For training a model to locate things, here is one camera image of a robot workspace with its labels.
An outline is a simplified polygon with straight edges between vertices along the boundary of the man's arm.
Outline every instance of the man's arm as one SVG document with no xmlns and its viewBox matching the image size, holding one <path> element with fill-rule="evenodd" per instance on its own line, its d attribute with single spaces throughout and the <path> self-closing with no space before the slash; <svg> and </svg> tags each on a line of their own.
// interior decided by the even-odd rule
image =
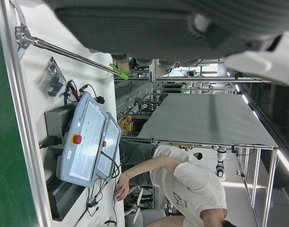
<svg viewBox="0 0 289 227">
<path fill-rule="evenodd" d="M 175 168 L 179 164 L 180 162 L 176 159 L 169 156 L 161 155 L 159 157 L 147 160 L 140 163 L 139 165 L 130 168 L 129 170 L 122 173 L 119 178 L 118 184 L 115 189 L 115 195 L 118 195 L 117 200 L 120 201 L 126 197 L 127 192 L 129 191 L 129 180 L 132 177 L 159 167 L 164 167 L 170 173 L 174 173 Z"/>
</svg>

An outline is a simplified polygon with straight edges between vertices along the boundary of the green clamp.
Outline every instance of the green clamp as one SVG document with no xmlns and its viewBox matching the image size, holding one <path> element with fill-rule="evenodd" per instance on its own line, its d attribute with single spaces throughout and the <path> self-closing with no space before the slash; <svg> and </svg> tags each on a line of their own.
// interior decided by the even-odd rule
<svg viewBox="0 0 289 227">
<path fill-rule="evenodd" d="M 128 75 L 126 75 L 123 70 L 117 69 L 117 67 L 114 66 L 112 63 L 110 63 L 110 66 L 111 66 L 114 70 L 116 70 L 117 72 L 120 72 L 120 73 L 121 73 L 121 74 L 120 74 L 120 77 L 121 77 L 121 78 L 123 78 L 124 80 L 128 80 L 128 79 L 129 79 Z"/>
</svg>

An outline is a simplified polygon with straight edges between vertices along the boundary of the plastic bag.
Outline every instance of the plastic bag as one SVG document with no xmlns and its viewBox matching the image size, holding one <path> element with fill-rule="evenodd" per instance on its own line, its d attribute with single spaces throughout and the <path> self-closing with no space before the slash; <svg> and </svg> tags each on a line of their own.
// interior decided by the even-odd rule
<svg viewBox="0 0 289 227">
<path fill-rule="evenodd" d="M 52 104 L 59 98 L 59 94 L 65 87 L 66 79 L 53 57 L 50 59 L 45 72 L 38 77 L 34 84 L 39 88 L 48 103 Z"/>
</svg>

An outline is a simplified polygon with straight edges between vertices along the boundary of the dark shorts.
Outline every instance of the dark shorts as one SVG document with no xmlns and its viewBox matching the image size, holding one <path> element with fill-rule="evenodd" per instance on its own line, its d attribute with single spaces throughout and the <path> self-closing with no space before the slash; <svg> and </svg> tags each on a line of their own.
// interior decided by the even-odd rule
<svg viewBox="0 0 289 227">
<path fill-rule="evenodd" d="M 142 162 L 152 159 L 158 145 L 135 143 L 121 140 L 119 143 L 120 162 L 122 172 Z M 130 185 L 152 186 L 149 172 L 142 173 L 130 179 Z"/>
</svg>

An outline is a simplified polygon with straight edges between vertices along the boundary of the green wall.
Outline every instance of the green wall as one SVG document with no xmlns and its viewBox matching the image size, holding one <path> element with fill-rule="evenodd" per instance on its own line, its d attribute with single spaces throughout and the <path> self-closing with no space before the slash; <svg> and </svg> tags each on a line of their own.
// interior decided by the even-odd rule
<svg viewBox="0 0 289 227">
<path fill-rule="evenodd" d="M 0 227 L 38 226 L 0 42 Z"/>
</svg>

